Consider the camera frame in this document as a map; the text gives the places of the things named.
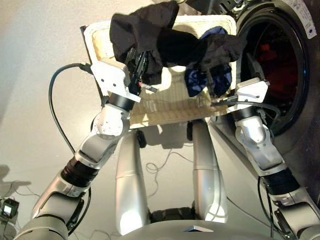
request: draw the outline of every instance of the gray floor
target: gray floor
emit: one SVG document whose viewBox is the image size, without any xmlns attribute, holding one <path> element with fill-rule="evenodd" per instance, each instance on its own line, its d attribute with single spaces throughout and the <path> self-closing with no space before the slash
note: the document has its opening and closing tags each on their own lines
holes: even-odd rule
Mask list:
<svg viewBox="0 0 320 240">
<path fill-rule="evenodd" d="M 130 13 L 151 4 L 151 0 L 1 0 L 0 1 L 0 196 L 15 182 L 12 197 L 20 202 L 15 228 L 29 219 L 31 209 L 51 179 L 72 157 L 54 125 L 48 106 L 48 86 L 53 72 L 69 63 L 88 61 L 80 26 L 109 19 L 115 12 Z M 53 96 L 54 106 L 65 133 L 74 146 L 88 134 L 100 100 L 94 79 L 79 70 L 68 70 L 59 76 Z M 141 151 L 142 164 L 160 166 L 174 148 L 192 160 L 190 143 L 185 143 L 185 124 L 164 126 L 180 134 L 177 139 L 161 142 L 152 138 Z M 228 196 L 239 206 L 266 221 L 258 203 L 253 178 L 235 155 L 213 132 L 216 151 L 225 178 Z M 83 223 L 70 237 L 75 240 L 107 239 L 101 230 L 117 238 L 114 213 L 115 171 L 117 154 L 101 170 L 92 185 L 92 202 Z M 154 175 L 145 172 L 148 194 L 156 189 Z M 192 164 L 173 154 L 158 175 L 157 193 L 148 199 L 153 210 L 190 206 L 193 201 Z M 251 232 L 268 234 L 264 225 L 229 205 L 229 225 Z M 14 235 L 9 226 L 6 235 Z"/>
</svg>

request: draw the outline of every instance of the black cloth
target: black cloth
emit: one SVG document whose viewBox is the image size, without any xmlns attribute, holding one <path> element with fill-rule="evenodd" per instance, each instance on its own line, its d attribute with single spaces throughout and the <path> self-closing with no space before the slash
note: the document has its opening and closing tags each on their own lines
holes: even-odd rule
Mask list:
<svg viewBox="0 0 320 240">
<path fill-rule="evenodd" d="M 162 2 L 129 14 L 115 14 L 111 19 L 110 40 L 115 59 L 124 63 L 134 47 L 138 53 L 150 51 L 143 81 L 161 83 L 163 67 L 187 66 L 205 71 L 233 62 L 242 53 L 246 40 L 233 35 L 212 34 L 197 39 L 188 32 L 173 30 L 179 6 Z"/>
</svg>

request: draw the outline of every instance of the sticker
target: sticker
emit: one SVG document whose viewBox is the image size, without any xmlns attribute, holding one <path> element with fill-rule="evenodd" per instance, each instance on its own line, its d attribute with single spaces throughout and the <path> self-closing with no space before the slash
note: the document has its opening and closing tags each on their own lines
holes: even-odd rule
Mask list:
<svg viewBox="0 0 320 240">
<path fill-rule="evenodd" d="M 294 12 L 298 16 L 298 18 L 300 19 L 304 27 L 307 38 L 312 39 L 313 37 L 317 36 L 315 23 L 304 1 L 302 0 L 282 0 L 282 1 L 294 10 Z"/>
</svg>

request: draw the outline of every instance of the black cable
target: black cable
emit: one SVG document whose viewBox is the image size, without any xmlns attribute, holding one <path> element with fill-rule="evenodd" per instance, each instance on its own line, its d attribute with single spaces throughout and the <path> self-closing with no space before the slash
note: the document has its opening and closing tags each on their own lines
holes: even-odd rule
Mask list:
<svg viewBox="0 0 320 240">
<path fill-rule="evenodd" d="M 271 199 L 270 199 L 270 196 L 269 196 L 269 192 L 267 189 L 266 190 L 266 197 L 268 199 L 268 205 L 269 205 L 269 214 L 270 214 L 270 220 L 272 222 L 271 224 L 271 228 L 270 228 L 270 238 L 273 238 L 274 237 L 274 226 L 275 226 L 275 222 L 274 222 L 274 213 L 272 211 L 272 205 L 271 205 Z"/>
<path fill-rule="evenodd" d="M 281 237 L 283 238 L 283 235 L 284 235 L 283 232 L 275 225 L 275 223 L 271 220 L 271 218 L 269 217 L 269 215 L 268 215 L 268 213 L 266 211 L 266 208 L 265 208 L 264 202 L 262 200 L 262 196 L 261 196 L 260 182 L 261 182 L 261 177 L 259 176 L 258 177 L 258 181 L 257 181 L 257 189 L 258 189 L 258 196 L 259 196 L 259 201 L 260 201 L 260 204 L 261 204 L 262 211 L 263 211 L 266 219 L 268 219 L 270 225 L 273 227 L 273 229 L 276 230 L 281 235 Z"/>
<path fill-rule="evenodd" d="M 3 229 L 3 234 L 2 234 L 2 236 L 3 236 L 4 239 L 8 239 L 8 238 L 6 237 L 6 235 L 5 235 L 6 229 L 7 229 L 7 226 L 8 226 L 8 222 L 9 222 L 9 216 L 7 215 L 6 223 L 5 223 L 5 226 L 4 226 L 4 229 Z"/>
<path fill-rule="evenodd" d="M 85 206 L 85 209 L 83 211 L 83 214 L 82 216 L 80 217 L 80 219 L 78 220 L 78 222 L 74 225 L 74 227 L 70 230 L 70 232 L 68 233 L 68 236 L 70 236 L 75 230 L 76 228 L 80 225 L 80 223 L 82 222 L 82 220 L 84 219 L 88 209 L 89 209 L 89 205 L 90 205 L 90 202 L 91 202 L 91 187 L 89 188 L 89 191 L 88 191 L 88 201 L 86 203 L 86 206 Z"/>
<path fill-rule="evenodd" d="M 61 133 L 64 141 L 66 142 L 66 144 L 68 145 L 68 147 L 70 148 L 71 152 L 74 154 L 75 153 L 75 149 L 74 147 L 71 145 L 70 141 L 68 140 L 65 132 L 63 131 L 62 127 L 60 126 L 60 123 L 58 121 L 58 118 L 56 116 L 56 112 L 54 110 L 54 105 L 52 102 L 52 92 L 53 92 L 53 88 L 54 88 L 54 84 L 56 81 L 57 76 L 64 70 L 66 69 L 71 69 L 71 68 L 80 68 L 81 67 L 81 63 L 71 63 L 68 65 L 65 65 L 63 67 L 60 67 L 57 71 L 55 71 L 55 73 L 53 74 L 50 84 L 49 84 L 49 92 L 48 92 L 48 98 L 49 98 L 49 106 L 50 106 L 50 111 L 53 117 L 53 120 L 55 122 L 56 127 L 58 128 L 59 132 Z"/>
<path fill-rule="evenodd" d="M 71 152 L 73 154 L 75 154 L 75 149 L 73 148 L 73 146 L 71 145 L 69 139 L 67 138 L 65 132 L 63 131 L 59 121 L 58 121 L 58 118 L 56 116 L 56 113 L 55 113 L 55 110 L 54 110 L 54 106 L 53 106 L 53 101 L 52 101 L 52 95 L 53 95 L 53 88 L 54 88 L 54 84 L 55 84 L 55 81 L 56 81 L 56 78 L 57 76 L 64 70 L 66 69 L 71 69 L 71 68 L 80 68 L 81 70 L 89 73 L 89 74 L 93 74 L 92 71 L 91 71 L 91 68 L 90 68 L 90 65 L 87 64 L 87 63 L 71 63 L 71 64 L 68 64 L 68 65 L 65 65 L 63 67 L 60 67 L 57 71 L 55 71 L 55 73 L 53 74 L 52 78 L 51 78 L 51 81 L 50 81 L 50 84 L 49 84 L 49 91 L 48 91 L 48 99 L 49 99 L 49 106 L 50 106 L 50 111 L 51 111 L 51 114 L 52 114 L 52 117 L 53 117 L 53 120 L 55 122 L 55 125 L 56 127 L 58 128 L 59 132 L 61 133 L 64 141 L 66 142 L 66 144 L 68 145 L 68 147 L 70 148 Z M 86 203 L 86 206 L 85 206 L 85 209 L 83 211 L 83 214 L 82 216 L 80 217 L 79 221 L 75 224 L 75 226 L 73 227 L 73 229 L 71 229 L 71 231 L 68 233 L 68 235 L 70 236 L 75 230 L 76 228 L 79 226 L 79 224 L 82 222 L 82 220 L 84 219 L 88 209 L 89 209 L 89 206 L 90 206 L 90 202 L 91 202 L 91 187 L 89 188 L 88 190 L 88 200 L 87 200 L 87 203 Z"/>
<path fill-rule="evenodd" d="M 271 111 L 273 111 L 275 113 L 275 116 L 272 120 L 272 123 L 270 125 L 270 130 L 272 130 L 273 126 L 275 125 L 278 117 L 280 116 L 281 112 L 279 110 L 279 108 L 277 108 L 276 106 L 273 106 L 271 104 L 267 104 L 267 103 L 260 103 L 260 102 L 254 102 L 254 101 L 228 101 L 228 102 L 213 102 L 211 104 L 211 106 L 220 106 L 220 105 L 235 105 L 235 104 L 244 104 L 244 105 L 251 105 L 254 107 L 258 107 L 258 108 L 263 108 L 263 109 L 269 109 Z"/>
</svg>

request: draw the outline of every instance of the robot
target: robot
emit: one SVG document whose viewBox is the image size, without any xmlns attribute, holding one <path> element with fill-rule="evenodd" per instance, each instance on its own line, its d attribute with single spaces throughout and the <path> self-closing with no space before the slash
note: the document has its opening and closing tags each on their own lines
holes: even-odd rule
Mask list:
<svg viewBox="0 0 320 240">
<path fill-rule="evenodd" d="M 136 131 L 130 131 L 129 123 L 130 111 L 141 100 L 141 87 L 155 91 L 141 82 L 147 54 L 144 52 L 136 56 L 131 52 L 128 54 L 131 59 L 127 59 L 126 64 L 106 60 L 82 66 L 94 75 L 107 101 L 94 118 L 90 134 L 43 192 L 34 206 L 31 220 L 15 240 L 67 240 L 79 222 L 84 195 L 90 191 L 92 181 L 114 153 L 121 138 L 124 139 L 116 174 L 115 206 L 117 228 L 123 235 L 120 239 L 270 239 L 211 221 L 220 217 L 220 205 L 213 207 L 217 203 L 217 195 L 212 194 L 212 189 L 217 187 L 215 183 L 219 182 L 221 175 L 208 126 L 203 120 L 192 122 L 197 219 L 150 224 L 139 141 Z M 245 148 L 259 181 L 263 181 L 277 208 L 275 216 L 280 228 L 272 227 L 285 239 L 320 239 L 320 211 L 286 166 L 272 143 L 272 132 L 257 113 L 256 107 L 263 103 L 267 90 L 268 82 L 262 76 L 256 77 L 239 83 L 233 96 L 212 104 L 231 105 L 224 114 L 232 114 L 236 139 Z M 222 193 L 218 201 L 225 197 Z"/>
</svg>

